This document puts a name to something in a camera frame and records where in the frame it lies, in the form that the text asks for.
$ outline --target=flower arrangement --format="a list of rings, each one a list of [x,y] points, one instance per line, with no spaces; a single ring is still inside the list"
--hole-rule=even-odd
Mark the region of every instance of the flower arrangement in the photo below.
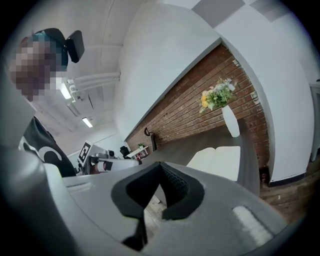
[[[206,109],[213,110],[214,108],[227,106],[229,100],[233,97],[232,92],[235,90],[235,87],[230,83],[231,81],[230,78],[225,80],[220,78],[215,87],[211,86],[210,90],[203,91],[199,113]]]

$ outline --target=red brick wall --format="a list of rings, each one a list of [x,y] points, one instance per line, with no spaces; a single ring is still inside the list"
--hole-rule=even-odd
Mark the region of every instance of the red brick wall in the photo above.
[[[242,67],[223,45],[219,45],[196,64],[165,97],[148,113],[127,138],[131,150],[142,143],[152,150],[145,127],[156,134],[161,144],[198,134],[225,125],[221,108],[199,113],[197,102],[204,90],[214,86],[218,79],[231,78],[235,97],[229,106],[237,119],[244,118],[253,139],[259,167],[269,160],[269,138],[265,115],[257,94]]]

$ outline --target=white ceiling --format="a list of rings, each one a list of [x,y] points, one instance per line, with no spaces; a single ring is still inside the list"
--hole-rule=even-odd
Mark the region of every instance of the white ceiling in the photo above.
[[[143,2],[146,0],[55,0],[45,1],[30,13],[21,28],[21,37],[46,28],[58,28],[67,38],[80,30],[84,54],[78,63],[69,59],[63,76],[73,79],[77,90],[103,84],[82,91],[81,100],[71,104],[72,111],[60,91],[46,92],[33,103],[38,110],[36,116],[53,136],[88,129],[82,122],[84,117],[95,127],[113,120],[115,86],[119,78],[94,75],[118,72],[128,28]]]

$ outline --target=black shirt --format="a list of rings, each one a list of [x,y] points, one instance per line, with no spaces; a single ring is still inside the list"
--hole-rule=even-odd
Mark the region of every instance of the black shirt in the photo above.
[[[58,167],[62,177],[75,176],[74,167],[65,153],[59,148],[52,135],[42,126],[36,117],[33,117],[19,148],[38,156],[43,162]]]

